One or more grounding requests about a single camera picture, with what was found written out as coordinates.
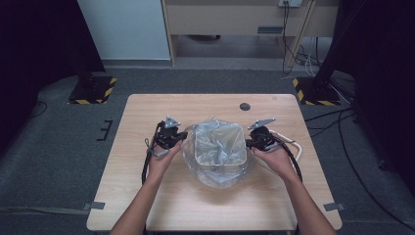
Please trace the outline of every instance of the plastic bag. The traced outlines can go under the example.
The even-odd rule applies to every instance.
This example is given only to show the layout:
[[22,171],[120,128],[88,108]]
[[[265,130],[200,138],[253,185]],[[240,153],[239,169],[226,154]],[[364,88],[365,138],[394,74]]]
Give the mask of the plastic bag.
[[248,170],[244,130],[237,123],[212,117],[186,128],[182,144],[189,170],[202,183],[213,188],[229,188]]

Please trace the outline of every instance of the wall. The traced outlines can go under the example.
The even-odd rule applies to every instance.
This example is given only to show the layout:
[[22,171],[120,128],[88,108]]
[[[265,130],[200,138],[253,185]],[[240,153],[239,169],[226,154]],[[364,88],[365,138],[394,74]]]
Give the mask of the wall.
[[161,1],[78,0],[102,60],[170,60]]

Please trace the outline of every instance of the power outlet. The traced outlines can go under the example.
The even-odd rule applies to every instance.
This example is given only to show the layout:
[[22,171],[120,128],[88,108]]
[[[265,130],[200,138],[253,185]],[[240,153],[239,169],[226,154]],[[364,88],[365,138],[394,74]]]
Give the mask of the power outlet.
[[292,7],[292,8],[298,8],[301,6],[301,3],[302,3],[302,0],[280,0],[278,2],[278,6],[285,7],[286,5],[288,5],[289,7]]

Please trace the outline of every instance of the wooden table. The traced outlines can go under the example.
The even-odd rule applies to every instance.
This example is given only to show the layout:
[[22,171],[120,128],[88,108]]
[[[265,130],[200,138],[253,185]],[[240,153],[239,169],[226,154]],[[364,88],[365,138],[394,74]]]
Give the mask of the wooden table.
[[[241,103],[251,106],[240,109]],[[125,107],[87,227],[111,230],[141,187],[145,159],[144,139],[151,139],[156,125],[172,116],[185,127],[211,116],[247,127],[257,119],[277,118],[268,128],[302,145],[300,168],[304,185],[336,229],[342,227],[337,211],[323,205],[333,197],[314,151],[297,99],[272,94],[140,94],[131,95]],[[293,230],[297,224],[283,181],[256,160],[245,179],[228,189],[209,188],[198,181],[184,163],[181,152],[167,170],[147,220],[155,231]]]

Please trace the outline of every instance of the black cable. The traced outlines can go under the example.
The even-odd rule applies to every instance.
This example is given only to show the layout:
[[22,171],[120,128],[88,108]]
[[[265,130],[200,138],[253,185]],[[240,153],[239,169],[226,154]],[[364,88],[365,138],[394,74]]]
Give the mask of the black cable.
[[39,117],[39,116],[43,115],[43,113],[45,113],[48,110],[48,105],[45,102],[42,102],[42,101],[37,102],[37,106],[40,106],[41,104],[43,104],[45,106],[45,108],[42,110],[42,112],[40,112],[37,115],[30,116],[29,118]]
[[[351,117],[351,116],[354,116],[354,114],[351,114],[351,115],[348,115],[348,116],[346,116],[346,117],[342,117],[342,119],[341,120],[344,120],[344,119],[346,119],[346,118],[349,118],[349,117]],[[310,135],[310,137],[312,138],[312,137],[315,137],[315,136],[317,136],[317,135],[319,135],[319,134],[321,134],[321,133],[323,133],[324,131],[326,131],[326,130],[328,130],[330,127],[332,127],[334,124],[336,124],[336,123],[339,123],[339,121],[338,120],[335,120],[335,121],[333,121],[332,123],[330,123],[328,126],[326,126],[326,127],[308,127],[308,129],[321,129],[321,131],[319,131],[318,133],[315,133],[315,134],[313,134],[313,135]]]
[[301,170],[300,170],[300,166],[299,163],[297,163],[296,158],[294,158],[293,153],[291,152],[290,148],[288,148],[288,146],[286,145],[286,142],[284,142],[283,140],[281,140],[280,138],[274,136],[274,140],[281,146],[283,147],[283,149],[287,152],[288,156],[290,157],[291,162],[293,162],[294,168],[296,169],[297,175],[299,176],[299,179],[302,182],[302,175],[301,175]]
[[403,222],[402,220],[400,220],[398,217],[396,217],[393,213],[391,213],[388,209],[386,209],[376,198],[375,196],[369,191],[369,189],[367,188],[366,184],[363,182],[362,178],[360,177],[359,173],[357,172],[356,168],[354,167],[354,164],[351,162],[350,156],[348,154],[347,148],[346,148],[346,144],[345,144],[345,139],[343,137],[343,133],[342,133],[342,126],[341,126],[341,122],[340,120],[342,119],[342,113],[341,112],[339,114],[339,134],[340,134],[340,138],[342,141],[342,146],[343,146],[343,150],[345,151],[346,154],[346,158],[348,163],[350,164],[351,169],[353,170],[354,174],[356,175],[358,181],[360,182],[361,186],[363,187],[364,191],[366,191],[366,193],[369,195],[369,197],[373,200],[373,202],[378,205],[378,207],[380,209],[382,209],[382,211],[384,211],[387,215],[389,215],[391,218],[393,218],[395,221],[399,222],[400,224],[402,224],[403,226],[407,227],[408,229],[410,229],[411,231],[415,232],[415,228],[410,226],[409,224]]
[[312,118],[309,118],[309,119],[305,119],[304,121],[310,121],[310,120],[322,118],[322,117],[325,117],[325,116],[328,116],[328,115],[333,115],[333,114],[336,114],[336,113],[340,113],[340,112],[343,112],[343,111],[349,111],[349,110],[351,110],[351,108],[346,108],[346,109],[339,110],[339,111],[333,111],[333,112],[330,112],[330,113],[327,113],[327,114],[324,114],[324,115],[320,115],[320,116],[317,116],[317,117],[312,117]]
[[[296,158],[294,158],[294,155],[293,155],[293,153],[290,151],[290,148],[288,148],[288,146],[286,145],[286,142],[284,142],[284,141],[283,141],[283,140],[281,140],[280,138],[278,138],[278,137],[274,136],[274,139],[275,139],[275,141],[277,141],[277,143],[279,143],[279,144],[280,144],[280,145],[284,148],[284,150],[287,152],[288,156],[290,157],[291,162],[292,162],[292,163],[293,163],[293,165],[294,165],[294,168],[296,169],[297,175],[299,176],[299,179],[300,179],[300,180],[301,180],[301,182],[302,182],[302,174],[301,174],[301,170],[300,170],[299,163],[297,163],[297,160],[296,160]],[[298,223],[297,223],[296,230],[295,230],[294,234],[295,234],[295,235],[299,235],[299,234],[300,234],[300,227],[299,227],[299,224],[298,224]]]
[[151,144],[149,144],[149,139],[148,138],[146,138],[144,140],[146,142],[146,145],[147,145],[147,155],[146,155],[146,160],[144,161],[143,171],[141,172],[141,183],[142,184],[144,184],[144,182],[146,182],[146,179],[147,179],[147,168],[149,167],[150,158],[152,157],[153,150],[156,147],[156,142],[155,141],[156,141],[156,136],[157,136],[158,130],[159,130],[159,126],[157,125]]
[[317,60],[317,65],[320,67],[321,63],[318,60],[318,37],[315,38],[315,59]]

